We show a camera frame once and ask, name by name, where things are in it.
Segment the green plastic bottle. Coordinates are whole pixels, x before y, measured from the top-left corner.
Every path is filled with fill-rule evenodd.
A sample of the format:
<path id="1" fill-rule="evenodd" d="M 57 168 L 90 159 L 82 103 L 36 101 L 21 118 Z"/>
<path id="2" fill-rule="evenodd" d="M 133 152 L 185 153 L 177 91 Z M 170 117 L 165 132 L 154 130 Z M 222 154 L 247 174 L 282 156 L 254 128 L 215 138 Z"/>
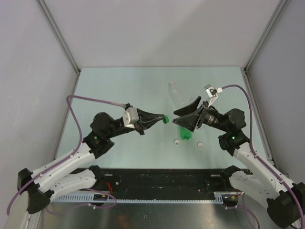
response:
<path id="1" fill-rule="evenodd" d="M 190 140 L 192 138 L 192 132 L 182 126 L 178 126 L 178 134 L 182 140 Z"/>

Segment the green bottle cap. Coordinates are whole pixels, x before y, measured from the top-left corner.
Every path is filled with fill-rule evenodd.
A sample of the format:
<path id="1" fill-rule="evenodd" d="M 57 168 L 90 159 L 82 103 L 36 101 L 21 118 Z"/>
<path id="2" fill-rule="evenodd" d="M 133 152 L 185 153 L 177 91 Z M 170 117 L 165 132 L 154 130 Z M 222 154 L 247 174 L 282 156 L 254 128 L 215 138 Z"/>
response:
<path id="1" fill-rule="evenodd" d="M 168 116 L 164 115 L 164 117 L 163 117 L 163 123 L 164 123 L 164 124 L 169 123 L 169 118 L 168 118 Z"/>

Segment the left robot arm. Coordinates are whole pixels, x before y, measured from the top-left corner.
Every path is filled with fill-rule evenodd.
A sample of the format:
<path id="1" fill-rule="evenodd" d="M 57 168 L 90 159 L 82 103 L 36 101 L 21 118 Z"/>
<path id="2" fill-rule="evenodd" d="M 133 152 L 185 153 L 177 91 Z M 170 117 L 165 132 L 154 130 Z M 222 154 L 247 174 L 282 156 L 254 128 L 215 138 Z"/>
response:
<path id="1" fill-rule="evenodd" d="M 166 124 L 169 120 L 164 114 L 132 106 L 127 106 L 119 119 L 105 112 L 96 114 L 90 125 L 91 132 L 81 138 L 75 149 L 39 169 L 25 168 L 18 173 L 18 191 L 28 195 L 27 212 L 35 214 L 57 197 L 76 190 L 103 189 L 105 173 L 99 166 L 90 166 L 77 174 L 74 170 L 106 154 L 114 146 L 112 138 L 133 131 L 144 135 L 145 130 L 159 121 Z"/>

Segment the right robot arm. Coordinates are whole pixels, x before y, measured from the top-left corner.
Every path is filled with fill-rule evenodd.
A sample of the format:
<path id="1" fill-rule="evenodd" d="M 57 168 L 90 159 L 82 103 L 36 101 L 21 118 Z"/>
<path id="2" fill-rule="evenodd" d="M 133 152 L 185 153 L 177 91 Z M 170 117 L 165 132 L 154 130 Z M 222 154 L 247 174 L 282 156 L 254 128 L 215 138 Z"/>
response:
<path id="1" fill-rule="evenodd" d="M 267 210 L 270 219 L 282 229 L 298 220 L 304 228 L 304 183 L 295 183 L 258 154 L 242 131 L 246 127 L 244 111 L 234 108 L 221 114 L 207 101 L 199 104 L 200 100 L 201 97 L 197 97 L 190 105 L 174 111 L 178 117 L 173 123 L 192 132 L 203 124 L 224 131 L 218 137 L 220 148 L 253 174 L 250 177 L 238 167 L 230 166 L 222 171 L 220 187 L 224 191 L 235 188 L 250 196 Z"/>

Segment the clear plastic bottle far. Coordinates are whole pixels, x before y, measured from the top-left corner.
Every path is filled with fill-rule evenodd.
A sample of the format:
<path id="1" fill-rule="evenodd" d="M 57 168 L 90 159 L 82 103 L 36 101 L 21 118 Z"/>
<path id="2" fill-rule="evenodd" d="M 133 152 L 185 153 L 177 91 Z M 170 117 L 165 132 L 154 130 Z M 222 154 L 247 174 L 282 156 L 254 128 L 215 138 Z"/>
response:
<path id="1" fill-rule="evenodd" d="M 182 89 L 175 81 L 168 83 L 168 91 L 176 109 L 181 109 L 188 105 Z"/>

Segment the white bottle cap left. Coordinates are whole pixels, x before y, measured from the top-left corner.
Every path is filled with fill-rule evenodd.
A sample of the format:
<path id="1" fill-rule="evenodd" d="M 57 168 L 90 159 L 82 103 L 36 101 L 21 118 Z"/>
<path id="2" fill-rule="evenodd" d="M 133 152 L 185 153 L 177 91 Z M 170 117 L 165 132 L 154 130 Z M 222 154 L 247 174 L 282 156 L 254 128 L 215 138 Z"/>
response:
<path id="1" fill-rule="evenodd" d="M 175 144 L 176 146 L 180 145 L 180 143 L 181 143 L 181 142 L 180 142 L 179 140 L 175 140 L 175 141 L 174 141 L 174 144 Z"/>

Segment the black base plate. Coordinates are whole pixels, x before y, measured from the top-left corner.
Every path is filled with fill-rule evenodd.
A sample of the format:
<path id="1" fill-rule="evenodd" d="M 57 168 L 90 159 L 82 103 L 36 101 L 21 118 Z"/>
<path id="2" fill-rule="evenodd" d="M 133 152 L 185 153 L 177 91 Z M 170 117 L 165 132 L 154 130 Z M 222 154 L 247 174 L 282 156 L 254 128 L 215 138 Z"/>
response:
<path id="1" fill-rule="evenodd" d="M 221 169 L 102 169 L 93 189 L 114 197 L 195 197 L 216 192 L 237 193 Z"/>

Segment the left aluminium corner post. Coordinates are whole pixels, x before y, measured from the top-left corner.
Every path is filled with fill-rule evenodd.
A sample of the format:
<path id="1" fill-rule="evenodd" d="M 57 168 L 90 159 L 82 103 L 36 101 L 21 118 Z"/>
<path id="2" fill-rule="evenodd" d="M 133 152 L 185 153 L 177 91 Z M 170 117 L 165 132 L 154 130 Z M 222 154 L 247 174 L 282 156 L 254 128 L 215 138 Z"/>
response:
<path id="1" fill-rule="evenodd" d="M 81 69 L 79 68 L 78 64 L 75 61 L 75 58 L 73 57 L 73 54 L 62 34 L 60 31 L 60 28 L 54 19 L 51 10 L 49 9 L 46 1 L 44 0 L 35 0 L 38 7 L 41 10 L 42 15 L 44 16 L 46 22 L 48 23 L 54 37 L 56 38 L 59 46 L 61 47 L 64 55 L 66 56 L 68 62 L 70 63 L 73 70 L 76 72 L 76 74 L 79 74 L 81 72 Z"/>

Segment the aluminium corner post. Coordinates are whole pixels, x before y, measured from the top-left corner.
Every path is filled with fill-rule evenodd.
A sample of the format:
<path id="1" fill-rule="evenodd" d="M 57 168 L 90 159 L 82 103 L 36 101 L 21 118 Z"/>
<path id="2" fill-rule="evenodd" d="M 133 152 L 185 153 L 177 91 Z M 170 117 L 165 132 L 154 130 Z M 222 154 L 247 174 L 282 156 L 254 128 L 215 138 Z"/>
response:
<path id="1" fill-rule="evenodd" d="M 268 38 L 270 37 L 272 31 L 274 30 L 275 26 L 279 22 L 282 14 L 284 13 L 285 9 L 289 5 L 290 0 L 280 0 L 271 15 L 270 20 L 268 21 L 266 27 L 263 30 L 262 35 L 260 36 L 254 50 L 252 51 L 248 61 L 246 62 L 243 70 L 245 73 L 248 73 L 250 68 L 252 67 L 253 63 L 255 62 L 256 58 L 258 57 L 261 49 L 267 42 Z"/>
<path id="2" fill-rule="evenodd" d="M 79 68 L 78 64 L 75 61 L 75 58 L 73 57 L 73 54 L 62 34 L 60 31 L 60 28 L 54 19 L 51 10 L 49 9 L 46 1 L 44 0 L 35 0 L 38 7 L 41 10 L 42 15 L 44 16 L 46 22 L 48 23 L 54 37 L 56 38 L 59 46 L 61 47 L 64 55 L 66 56 L 68 62 L 70 63 L 73 70 L 76 72 L 76 74 L 79 74 L 81 72 L 81 69 Z"/>

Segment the right aluminium corner post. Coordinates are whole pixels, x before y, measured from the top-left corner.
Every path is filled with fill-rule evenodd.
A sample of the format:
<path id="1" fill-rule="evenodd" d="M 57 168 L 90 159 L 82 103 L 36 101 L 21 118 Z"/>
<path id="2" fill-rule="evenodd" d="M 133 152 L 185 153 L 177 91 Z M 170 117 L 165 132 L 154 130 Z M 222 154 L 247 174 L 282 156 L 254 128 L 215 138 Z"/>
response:
<path id="1" fill-rule="evenodd" d="M 289 5 L 290 0 L 280 0 L 271 15 L 270 20 L 268 21 L 266 27 L 263 30 L 262 35 L 260 36 L 254 50 L 252 51 L 248 61 L 246 62 L 243 70 L 245 73 L 248 73 L 250 68 L 252 67 L 253 63 L 255 62 L 256 58 L 258 57 L 261 49 L 267 42 L 268 38 L 270 37 L 272 31 L 274 30 L 275 26 L 279 22 L 282 14 L 284 13 L 285 9 Z"/>

